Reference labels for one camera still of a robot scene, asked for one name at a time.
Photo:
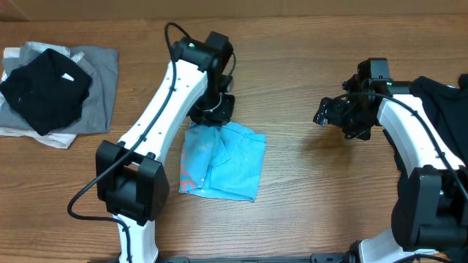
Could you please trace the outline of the light blue printed t-shirt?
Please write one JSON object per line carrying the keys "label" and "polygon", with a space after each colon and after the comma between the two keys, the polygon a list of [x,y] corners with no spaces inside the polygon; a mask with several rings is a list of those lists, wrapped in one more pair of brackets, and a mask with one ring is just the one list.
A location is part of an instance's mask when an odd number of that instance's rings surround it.
{"label": "light blue printed t-shirt", "polygon": [[235,122],[190,123],[181,152],[181,194],[253,202],[260,186],[266,135]]}

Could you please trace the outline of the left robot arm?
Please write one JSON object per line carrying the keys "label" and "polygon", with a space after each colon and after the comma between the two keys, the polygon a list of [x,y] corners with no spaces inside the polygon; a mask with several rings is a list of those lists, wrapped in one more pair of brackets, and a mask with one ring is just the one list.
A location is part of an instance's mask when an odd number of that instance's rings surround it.
{"label": "left robot arm", "polygon": [[96,152],[97,196],[118,220],[118,262],[157,262],[156,219],[170,186],[164,170],[169,147],[186,117],[198,125],[223,126],[233,114],[233,57],[228,37],[212,31],[200,42],[185,36],[171,47],[162,84],[132,128],[116,144]]}

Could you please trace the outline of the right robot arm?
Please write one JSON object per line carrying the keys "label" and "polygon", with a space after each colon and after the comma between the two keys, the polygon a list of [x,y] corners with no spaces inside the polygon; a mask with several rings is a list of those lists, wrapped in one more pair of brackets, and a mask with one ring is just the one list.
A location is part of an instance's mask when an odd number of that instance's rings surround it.
{"label": "right robot arm", "polygon": [[313,262],[413,262],[467,247],[467,166],[438,135],[415,84],[395,81],[384,58],[368,58],[343,82],[345,93],[324,97],[313,121],[338,126],[347,140],[369,140],[383,127],[403,180],[390,227],[356,241],[342,255]]}

